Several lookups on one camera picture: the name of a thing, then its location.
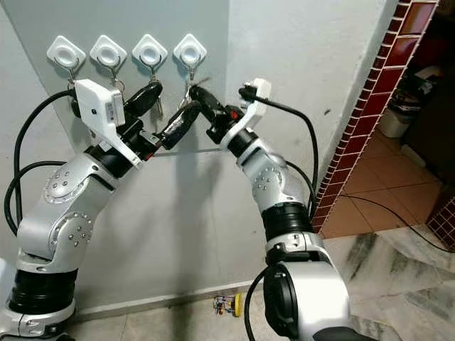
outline white container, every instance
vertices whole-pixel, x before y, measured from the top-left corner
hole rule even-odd
[[[6,300],[8,300],[11,289],[14,284],[14,267],[2,258],[0,258],[0,309],[2,309]]]
[[[390,109],[384,111],[384,115],[379,122],[379,130],[381,130],[386,137],[390,138],[401,137],[408,126],[410,126],[409,118]]]

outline baseboard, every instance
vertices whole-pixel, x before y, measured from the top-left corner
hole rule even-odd
[[[250,287],[252,281],[237,282],[226,286],[215,286],[196,291],[190,291],[182,295],[165,295],[153,298],[143,298],[136,301],[127,301],[108,305],[100,305],[94,308],[79,310],[75,316],[75,321],[94,320],[98,318],[111,318],[113,316],[138,313],[140,311],[170,307],[194,301],[212,298],[214,296],[233,295],[238,292],[245,292]]]

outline marble floor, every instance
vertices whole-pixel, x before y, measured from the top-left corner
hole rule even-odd
[[[435,243],[424,226],[417,229]],[[351,296],[351,322],[377,340],[455,340],[455,256],[407,227],[324,240]],[[278,337],[264,318],[262,292],[253,295],[256,339]],[[216,316],[212,300],[91,320],[71,327],[77,341],[247,340],[242,318]]]

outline white wall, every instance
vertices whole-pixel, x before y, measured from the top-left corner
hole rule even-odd
[[[390,19],[384,10],[396,1],[285,2],[230,1],[226,97],[236,103],[245,80],[271,80],[274,99],[301,109],[315,123],[323,174],[346,124],[346,108],[352,107],[349,99],[360,91],[356,80],[365,72],[365,53],[376,52],[378,42],[372,37]],[[47,95],[3,10],[0,19],[4,193],[17,131]],[[326,109],[331,112],[324,116]],[[311,172],[311,147],[300,121],[270,110],[257,131]],[[55,113],[47,110],[26,137],[22,164],[71,155]],[[26,210],[39,196],[45,176],[40,170],[24,181]],[[1,219],[0,256],[14,262],[16,240],[3,215]],[[262,221],[231,155],[157,157],[127,176],[100,215],[80,269],[77,296],[86,308],[245,281],[263,267],[263,247]]]

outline white wall hook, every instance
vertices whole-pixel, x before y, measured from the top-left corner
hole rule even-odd
[[[119,67],[127,58],[127,52],[111,38],[101,35],[90,50],[90,57],[108,68]]]
[[[59,66],[76,71],[83,63],[86,57],[84,51],[71,43],[64,36],[57,36],[53,43],[49,46],[46,53],[48,58]]]
[[[207,50],[195,36],[189,33],[173,49],[173,54],[188,69],[192,70],[204,60],[207,55]]]
[[[156,68],[168,56],[168,51],[154,37],[144,34],[134,46],[133,57],[148,67]]]

